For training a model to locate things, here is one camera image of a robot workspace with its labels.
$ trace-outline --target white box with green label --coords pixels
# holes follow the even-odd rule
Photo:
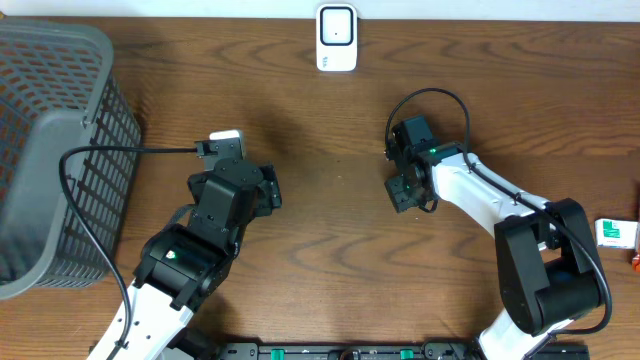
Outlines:
[[[620,249],[635,249],[638,238],[638,223],[611,219],[596,220],[598,246]]]

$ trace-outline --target green label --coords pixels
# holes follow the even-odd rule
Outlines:
[[[620,238],[620,229],[613,224],[613,221],[605,221],[602,224],[602,229],[604,230],[604,237]]]

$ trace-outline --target wooden table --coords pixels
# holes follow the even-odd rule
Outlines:
[[[471,337],[502,308],[491,237],[449,204],[397,215],[383,131],[413,90],[443,87],[473,115],[473,149],[535,194],[572,197],[593,221],[634,219],[640,180],[640,25],[360,21],[358,67],[315,67],[312,20],[56,19],[101,28],[148,146],[245,132],[272,161],[284,207],[248,228],[226,282],[191,325],[217,340],[417,342]],[[441,95],[412,101],[443,140],[463,118]],[[191,155],[143,156],[117,262],[127,282],[145,242],[188,203]],[[601,249],[614,316],[585,341],[593,359],[636,359],[640,276]],[[87,355],[120,294],[33,289],[0,303],[0,358]],[[599,321],[594,311],[575,326]]]

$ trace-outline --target basket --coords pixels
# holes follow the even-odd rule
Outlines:
[[[0,299],[32,286],[86,287],[108,271],[68,209],[58,161],[77,146],[140,144],[112,64],[97,29],[0,20]],[[122,152],[67,164],[73,196],[111,254],[136,165]]]

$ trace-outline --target green component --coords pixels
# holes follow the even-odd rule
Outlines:
[[[620,238],[620,229],[614,227],[612,221],[605,221],[602,224],[602,230],[604,231],[604,237]]]
[[[284,350],[280,350],[280,349],[271,350],[271,360],[284,360]]]
[[[400,350],[400,359],[413,359],[413,350]]]

